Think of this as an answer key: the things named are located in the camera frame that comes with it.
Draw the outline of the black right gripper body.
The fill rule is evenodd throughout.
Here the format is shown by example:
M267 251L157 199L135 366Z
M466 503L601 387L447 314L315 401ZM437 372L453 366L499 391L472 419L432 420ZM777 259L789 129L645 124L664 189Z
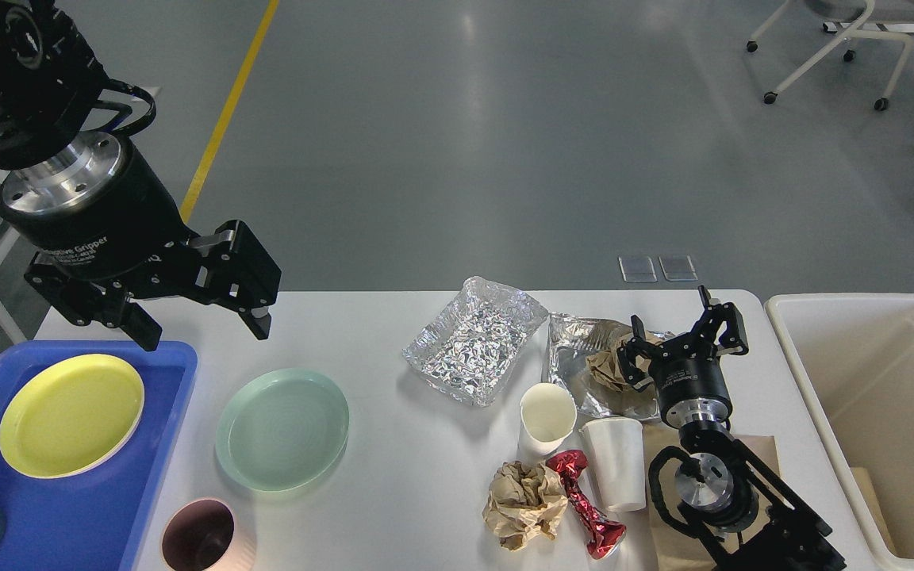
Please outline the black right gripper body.
M693 420L727 423L733 412L720 358L676 358L652 364L660 419L682 429Z

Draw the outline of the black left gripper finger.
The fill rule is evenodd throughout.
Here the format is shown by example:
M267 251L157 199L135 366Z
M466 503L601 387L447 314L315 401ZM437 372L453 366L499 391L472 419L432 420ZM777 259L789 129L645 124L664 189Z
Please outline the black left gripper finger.
M282 270L242 220L209 236L167 238L136 268L136 299L185 297L239 315L257 339L268 339L269 308Z
M66 275L44 254L36 254L25 274L26 281L69 323L83 328L99 322L124 332L142 350L154 351L162 326L132 300L122 282L98 285Z

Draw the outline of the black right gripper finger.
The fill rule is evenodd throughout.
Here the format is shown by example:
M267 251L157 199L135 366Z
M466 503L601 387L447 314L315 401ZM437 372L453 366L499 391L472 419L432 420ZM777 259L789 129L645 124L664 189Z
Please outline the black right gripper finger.
M632 335L628 337L617 349L616 360L619 363L621 376L624 377L624 383L630 386L636 393L644 393L646 390L652 390L657 393L657 385L652 374L648 370L643 370L639 361L647 360L649 366L660 358L663 354L663 339L654 337L649 339L644 323L638 315L632 315L631 318Z
M704 311L689 332L671 340L671 354L695 360L717 360L726 354L745 355L747 343L743 315L731 302L720 302L706 286L699 286Z

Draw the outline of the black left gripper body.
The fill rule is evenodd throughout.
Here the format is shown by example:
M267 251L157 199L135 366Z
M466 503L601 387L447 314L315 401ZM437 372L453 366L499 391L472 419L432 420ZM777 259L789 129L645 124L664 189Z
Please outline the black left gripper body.
M12 173L0 216L66 275L105 281L196 237L130 138L83 132L58 159Z

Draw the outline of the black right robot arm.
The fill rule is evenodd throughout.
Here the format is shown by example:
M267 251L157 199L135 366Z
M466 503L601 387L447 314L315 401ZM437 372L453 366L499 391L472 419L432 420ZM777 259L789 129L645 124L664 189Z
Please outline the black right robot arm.
M695 538L718 570L843 570L832 530L768 464L730 433L732 399L720 360L750 348L736 306L697 290L703 312L689 332L653 343L639 316L615 351L625 383L655 390L660 418L678 432L647 474L662 521Z

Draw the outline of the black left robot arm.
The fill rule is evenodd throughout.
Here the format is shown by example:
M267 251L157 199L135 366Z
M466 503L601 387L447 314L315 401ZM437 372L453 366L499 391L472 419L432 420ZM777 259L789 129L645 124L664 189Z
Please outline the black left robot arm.
M156 118L138 86L108 76L52 1L0 1L0 217L36 246L25 280L69 323L162 339L142 300L228 308L257 339L282 271L242 220L184 224L132 141Z

